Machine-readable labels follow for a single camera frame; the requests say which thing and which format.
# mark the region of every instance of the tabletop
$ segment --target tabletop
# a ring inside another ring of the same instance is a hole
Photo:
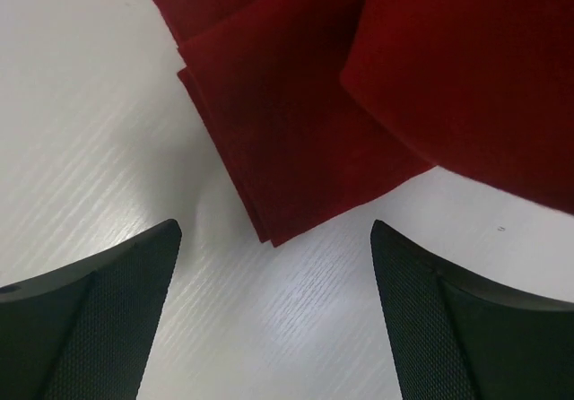
[[[167,218],[184,232],[140,399],[400,399],[370,258],[381,219],[574,301],[574,218],[445,170],[261,244],[152,0],[0,0],[0,285]]]

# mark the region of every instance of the white table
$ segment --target white table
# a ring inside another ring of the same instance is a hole
[[[141,399],[400,398],[375,218],[574,300],[574,218],[433,170],[280,248],[257,241],[151,0],[0,0],[0,284],[166,218],[185,234]]]

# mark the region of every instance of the folded fabric layer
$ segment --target folded fabric layer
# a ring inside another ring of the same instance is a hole
[[[573,0],[153,1],[261,240],[434,163],[574,212]]]

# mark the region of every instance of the red cloth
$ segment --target red cloth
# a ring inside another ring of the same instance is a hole
[[[574,212],[574,0],[154,2],[261,240],[435,163]]]

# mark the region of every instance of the folded red cloth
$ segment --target folded red cloth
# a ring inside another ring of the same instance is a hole
[[[154,2],[261,240],[433,163],[574,212],[573,0]]]

